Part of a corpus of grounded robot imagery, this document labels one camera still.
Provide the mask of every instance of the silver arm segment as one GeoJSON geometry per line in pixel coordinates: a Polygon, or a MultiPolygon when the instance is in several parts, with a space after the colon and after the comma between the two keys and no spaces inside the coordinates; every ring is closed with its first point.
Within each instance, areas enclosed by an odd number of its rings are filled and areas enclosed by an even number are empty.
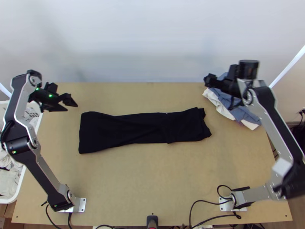
{"type": "MultiPolygon", "coordinates": [[[[263,87],[265,86],[265,83],[263,81],[254,81],[254,83],[257,85],[253,85],[252,88],[248,88],[247,85],[250,81],[251,80],[237,79],[242,102],[244,106],[249,109],[249,111],[251,111],[253,114],[260,118],[262,125],[265,128],[270,140],[272,141],[274,147],[277,149],[279,157],[272,167],[271,178],[269,181],[267,181],[264,185],[260,187],[246,187],[233,190],[230,195],[233,201],[231,203],[225,204],[225,206],[221,208],[223,209],[223,211],[239,210],[244,207],[250,206],[253,202],[259,200],[286,200],[287,197],[285,196],[285,193],[282,193],[281,189],[277,189],[277,191],[275,191],[275,189],[276,187],[279,187],[283,185],[283,183],[285,183],[284,179],[294,165],[294,158],[286,144],[287,141],[285,141],[279,131],[279,128],[275,125],[273,119],[271,118],[271,114],[269,114],[268,110],[260,104],[257,92],[252,89],[255,88],[255,86],[263,87]]],[[[274,110],[277,112],[276,102],[274,102],[273,106],[274,110]]],[[[285,127],[289,131],[289,128],[287,127],[279,113],[278,117],[279,118],[277,118],[277,121],[282,122],[282,127],[285,127]]],[[[290,137],[292,137],[294,141],[292,143],[296,144],[298,149],[302,153],[302,163],[304,163],[304,153],[300,149],[299,145],[296,143],[294,137],[292,135],[290,137]]]]}
{"type": "Polygon", "coordinates": [[[58,181],[40,154],[41,146],[33,126],[24,118],[30,95],[36,90],[44,91],[40,89],[41,78],[40,73],[31,70],[12,79],[13,93],[3,118],[1,144],[29,169],[47,193],[47,201],[54,211],[84,212],[86,198],[75,197],[67,185],[58,181]]]}

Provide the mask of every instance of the white laundry basket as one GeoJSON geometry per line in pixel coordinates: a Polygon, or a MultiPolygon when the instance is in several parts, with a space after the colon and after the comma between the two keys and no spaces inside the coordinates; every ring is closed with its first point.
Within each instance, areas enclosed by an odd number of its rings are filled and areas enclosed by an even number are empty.
{"type": "MultiPolygon", "coordinates": [[[[1,129],[2,129],[2,126],[4,124],[3,117],[4,117],[5,110],[7,108],[8,102],[9,101],[0,101],[0,126],[1,126],[1,129]]],[[[36,126],[34,126],[36,134],[37,134],[37,131],[38,131],[41,119],[42,119],[42,115],[43,115],[43,113],[40,112],[40,108],[39,108],[38,104],[36,104],[35,102],[31,102],[31,103],[27,104],[26,112],[24,114],[25,118],[27,118],[28,121],[30,121],[31,118],[38,117],[38,121],[36,123],[36,126]]],[[[25,172],[26,172],[26,167],[23,166],[15,194],[10,198],[0,196],[0,204],[9,204],[9,203],[14,202],[17,199],[25,172]]]]}

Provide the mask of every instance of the folded black shirt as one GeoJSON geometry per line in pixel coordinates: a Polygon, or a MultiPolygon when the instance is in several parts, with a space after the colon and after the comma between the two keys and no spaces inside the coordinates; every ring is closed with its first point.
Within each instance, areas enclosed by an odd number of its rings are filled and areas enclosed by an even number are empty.
{"type": "Polygon", "coordinates": [[[112,116],[83,113],[79,129],[79,153],[92,153],[133,143],[200,141],[211,136],[197,107],[172,113],[142,113],[112,116]]]}

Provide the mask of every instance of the black cable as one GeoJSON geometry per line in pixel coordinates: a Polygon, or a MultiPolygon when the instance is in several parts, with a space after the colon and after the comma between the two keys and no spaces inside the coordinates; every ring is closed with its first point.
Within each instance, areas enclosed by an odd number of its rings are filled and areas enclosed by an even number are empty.
{"type": "Polygon", "coordinates": [[[229,217],[229,216],[235,216],[236,218],[241,219],[241,216],[240,216],[240,215],[236,214],[236,212],[233,212],[233,214],[231,214],[231,215],[221,215],[221,216],[215,216],[215,217],[209,218],[209,219],[204,220],[204,221],[202,221],[202,222],[200,222],[200,223],[197,223],[197,224],[196,224],[195,226],[193,226],[193,227],[190,227],[190,229],[193,229],[193,228],[195,228],[195,227],[197,227],[197,226],[199,226],[199,225],[202,225],[202,224],[204,224],[204,223],[206,223],[206,222],[208,222],[208,221],[210,221],[210,220],[212,220],[212,219],[217,219],[217,218],[222,218],[222,217],[229,217]]]}
{"type": "Polygon", "coordinates": [[[189,228],[190,229],[192,229],[192,227],[191,227],[191,215],[192,215],[192,209],[193,209],[193,207],[194,207],[194,205],[196,204],[196,203],[198,203],[198,202],[204,202],[204,203],[210,203],[210,204],[213,204],[213,205],[221,205],[221,204],[223,204],[223,203],[228,203],[228,202],[230,202],[230,201],[232,201],[232,199],[230,199],[230,200],[227,200],[227,201],[225,201],[225,202],[222,202],[222,203],[213,203],[213,202],[209,202],[209,201],[206,201],[206,200],[197,200],[197,201],[195,201],[193,204],[192,204],[192,207],[191,207],[191,209],[190,209],[190,211],[189,211],[189,228]]]}
{"type": "Polygon", "coordinates": [[[300,111],[299,114],[301,115],[301,121],[300,121],[300,123],[297,126],[293,126],[293,127],[290,128],[290,130],[293,129],[292,132],[294,131],[294,128],[298,128],[301,125],[302,121],[303,121],[303,112],[300,111]]]}
{"type": "Polygon", "coordinates": [[[71,227],[71,224],[70,224],[71,217],[72,217],[72,212],[69,212],[69,216],[68,216],[68,227],[69,227],[70,229],[73,229],[73,228],[71,227]]]}
{"type": "Polygon", "coordinates": [[[51,224],[52,224],[54,227],[56,227],[57,229],[62,229],[62,228],[60,228],[59,226],[57,226],[55,223],[53,223],[53,221],[51,220],[51,218],[50,218],[50,216],[49,216],[49,214],[48,214],[48,207],[49,207],[49,205],[47,205],[47,206],[45,207],[45,213],[46,213],[46,215],[47,215],[49,221],[50,221],[51,224]]]}
{"type": "Polygon", "coordinates": [[[217,187],[217,193],[218,193],[218,195],[221,197],[221,198],[223,198],[223,199],[225,199],[225,200],[231,200],[232,198],[228,198],[228,197],[223,197],[222,195],[220,195],[219,194],[219,188],[221,188],[221,187],[226,187],[226,188],[228,188],[228,189],[230,189],[230,191],[232,191],[232,189],[229,187],[229,186],[226,186],[226,185],[219,185],[218,187],[217,187]]]}
{"type": "Polygon", "coordinates": [[[262,229],[266,229],[261,223],[260,223],[260,226],[262,227],[262,229]]]}

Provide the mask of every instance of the tan tabletop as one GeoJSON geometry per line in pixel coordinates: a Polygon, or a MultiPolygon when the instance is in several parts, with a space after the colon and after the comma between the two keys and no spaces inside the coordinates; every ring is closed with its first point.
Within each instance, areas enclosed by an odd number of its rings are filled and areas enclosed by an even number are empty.
{"type": "MultiPolygon", "coordinates": [[[[41,154],[59,181],[87,198],[84,213],[74,213],[74,225],[144,226],[151,213],[161,226],[188,224],[192,203],[218,201],[216,188],[255,187],[269,179],[274,158],[263,127],[251,131],[219,114],[202,96],[203,83],[60,83],[59,93],[72,94],[78,108],[45,112],[38,132],[41,154]],[[133,144],[80,155],[80,115],[98,111],[110,115],[174,112],[203,107],[212,136],[199,142],[133,144]]],[[[47,196],[26,172],[13,222],[50,224],[47,196]]],[[[67,213],[52,220],[67,224],[67,213]]],[[[195,205],[192,224],[226,214],[219,206],[195,205]]],[[[235,217],[210,224],[263,223],[292,220],[287,202],[256,202],[235,217]]]]}

